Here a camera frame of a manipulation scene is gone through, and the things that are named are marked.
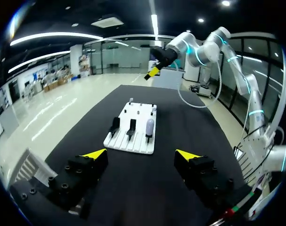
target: yellow triangle marker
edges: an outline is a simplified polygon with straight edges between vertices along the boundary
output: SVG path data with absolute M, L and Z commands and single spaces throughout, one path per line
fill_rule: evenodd
M 104 151 L 107 151 L 106 148 L 104 149 L 101 149 L 101 150 L 98 150 L 98 151 L 95 151 L 95 152 L 92 152 L 92 153 L 89 153 L 89 154 L 85 154 L 85 155 L 82 155 L 83 157 L 90 157 L 92 159 L 96 159 L 98 158 Z
M 179 149 L 176 149 L 177 152 L 179 152 L 182 157 L 184 157 L 187 161 L 189 161 L 190 159 L 193 159 L 193 158 L 199 158 L 200 156 L 199 155 L 196 155 L 196 154 L 191 154 L 189 152 L 184 152 L 182 150 L 179 150 Z

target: fluorescent light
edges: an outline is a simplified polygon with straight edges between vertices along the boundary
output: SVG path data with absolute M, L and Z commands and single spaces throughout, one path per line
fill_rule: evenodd
M 14 70 L 16 70 L 16 69 L 18 69 L 18 68 L 20 68 L 20 67 L 22 67 L 22 66 L 24 66 L 24 65 L 27 65 L 27 64 L 29 64 L 29 63 L 31 63 L 31 62 L 34 62 L 34 61 L 37 61 L 37 60 L 41 60 L 41 59 L 44 59 L 44 58 L 47 58 L 47 57 L 52 57 L 52 56 L 61 55 L 61 54 L 67 54 L 67 53 L 70 53 L 70 52 L 71 52 L 71 51 L 68 50 L 68 51 L 57 52 L 57 53 L 51 53 L 51 54 L 47 54 L 47 55 L 44 55 L 44 56 L 36 57 L 36 58 L 34 58 L 34 59 L 32 59 L 32 60 L 25 61 L 25 62 L 23 62 L 22 64 L 19 64 L 19 65 L 15 66 L 15 67 L 12 67 L 12 68 L 8 71 L 8 73 L 11 73 L 12 71 L 14 71 Z
M 140 48 L 136 48 L 136 47 L 134 47 L 134 46 L 132 46 L 131 48 L 136 49 L 136 50 L 140 50 L 140 51 L 141 51 L 141 49 L 140 49 Z
M 252 58 L 252 57 L 248 57 L 248 56 L 243 56 L 243 58 L 244 58 L 244 59 L 253 60 L 253 61 L 257 61 L 257 62 L 262 63 L 261 60 L 256 59 L 256 58 Z
M 263 75 L 263 76 L 265 76 L 265 77 L 267 77 L 267 75 L 266 75 L 266 74 L 263 74 L 262 72 L 259 72 L 259 71 L 256 71 L 256 70 L 255 70 L 255 72 L 258 73 L 258 74 L 261 74 L 261 75 Z
M 151 20 L 152 20 L 152 26 L 153 26 L 153 33 L 155 35 L 155 38 L 158 36 L 158 25 L 157 25 L 157 15 L 152 14 L 151 15 Z
M 230 6 L 230 2 L 229 2 L 229 1 L 222 1 L 222 4 L 223 4 L 224 6 Z
M 82 33 L 74 33 L 74 32 L 48 32 L 48 33 L 39 33 L 39 34 L 32 34 L 29 36 L 22 37 L 20 39 L 16 39 L 10 43 L 10 46 L 16 45 L 20 42 L 42 38 L 42 37 L 50 37 L 50 36 L 74 36 L 74 37 L 84 37 L 90 39 L 103 39 L 103 37 L 91 35 L 91 34 L 82 34 Z
M 123 42 L 120 42 L 120 41 L 115 41 L 116 44 L 120 44 L 120 45 L 123 45 L 123 46 L 129 46 L 127 45 L 126 43 L 123 43 Z

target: desk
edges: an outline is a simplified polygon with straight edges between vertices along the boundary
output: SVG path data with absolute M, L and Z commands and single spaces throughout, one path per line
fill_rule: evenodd
M 182 91 L 188 102 L 199 97 Z M 177 91 L 120 86 L 93 107 L 60 141 L 46 163 L 56 172 L 67 159 L 103 147 L 115 116 L 132 97 L 157 105 L 155 150 L 152 155 L 108 150 L 109 164 L 97 187 L 88 222 L 98 226 L 205 225 L 212 211 L 189 191 L 173 166 L 175 149 L 215 160 L 218 170 L 243 185 L 240 166 L 218 122 L 207 109 L 194 109 Z

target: cardboard box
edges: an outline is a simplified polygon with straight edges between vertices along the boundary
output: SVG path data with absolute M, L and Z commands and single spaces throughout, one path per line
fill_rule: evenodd
M 64 85 L 67 83 L 67 79 L 58 79 L 58 85 L 61 86 L 61 85 Z
M 43 90 L 44 90 L 44 92 L 49 92 L 49 86 L 44 86 Z
M 58 87 L 58 81 L 53 82 L 53 89 Z

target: white floor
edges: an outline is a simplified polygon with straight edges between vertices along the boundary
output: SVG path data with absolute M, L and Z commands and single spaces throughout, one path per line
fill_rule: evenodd
M 64 135 L 100 100 L 120 85 L 150 86 L 144 74 L 103 74 L 72 81 L 50 92 L 41 92 L 25 103 L 13 104 L 19 127 L 10 137 L 0 137 L 0 175 L 6 185 L 11 173 L 27 147 L 43 160 Z M 183 81 L 182 90 L 191 82 Z M 201 97 L 208 104 L 212 100 Z M 241 125 L 217 101 L 210 108 L 231 146 L 238 144 Z

